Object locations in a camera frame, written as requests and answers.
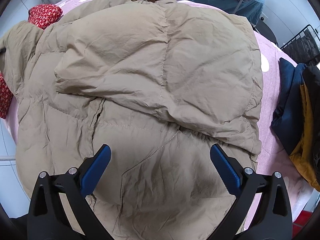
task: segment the silver screw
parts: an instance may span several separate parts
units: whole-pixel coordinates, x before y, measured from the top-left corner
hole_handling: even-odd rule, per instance
[[[69,174],[75,174],[76,172],[77,172],[77,168],[70,168],[69,170],[68,170],[68,172],[69,172]]]
[[[279,178],[281,178],[282,175],[281,175],[281,173],[279,171],[276,171],[275,172],[275,176],[279,179]]]
[[[41,179],[43,179],[45,176],[47,176],[47,173],[46,173],[45,171],[43,171],[43,172],[41,172],[41,173],[39,174],[39,177],[40,177]]]
[[[246,174],[252,174],[253,173],[253,170],[251,169],[251,168],[245,168],[244,169],[244,172],[246,173]]]

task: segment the red floral fabric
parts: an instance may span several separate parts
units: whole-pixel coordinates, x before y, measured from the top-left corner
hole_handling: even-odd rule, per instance
[[[12,96],[13,94],[4,82],[3,74],[0,73],[0,117],[3,119],[7,117]]]
[[[28,22],[41,29],[55,23],[62,15],[62,9],[54,4],[39,4],[29,10]]]

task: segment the white pipe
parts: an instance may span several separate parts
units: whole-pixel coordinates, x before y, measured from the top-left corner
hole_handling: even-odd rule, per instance
[[[0,156],[0,161],[15,161],[16,157],[15,156]]]

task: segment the beige puffer jacket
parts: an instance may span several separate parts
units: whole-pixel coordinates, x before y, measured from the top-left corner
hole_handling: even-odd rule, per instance
[[[108,144],[87,200],[115,239],[211,234],[234,201],[211,145],[244,167],[260,152],[260,51],[246,18],[176,0],[93,0],[45,31],[15,25],[0,47],[29,196],[41,171],[65,173]]]

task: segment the blue rubber pad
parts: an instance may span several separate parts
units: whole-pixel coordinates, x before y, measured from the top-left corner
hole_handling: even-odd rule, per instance
[[[80,193],[82,197],[91,195],[97,186],[103,172],[111,160],[111,149],[106,145],[99,153],[98,157],[91,164],[88,171],[82,177]]]
[[[229,194],[239,197],[241,194],[241,179],[216,145],[211,147],[210,158]]]

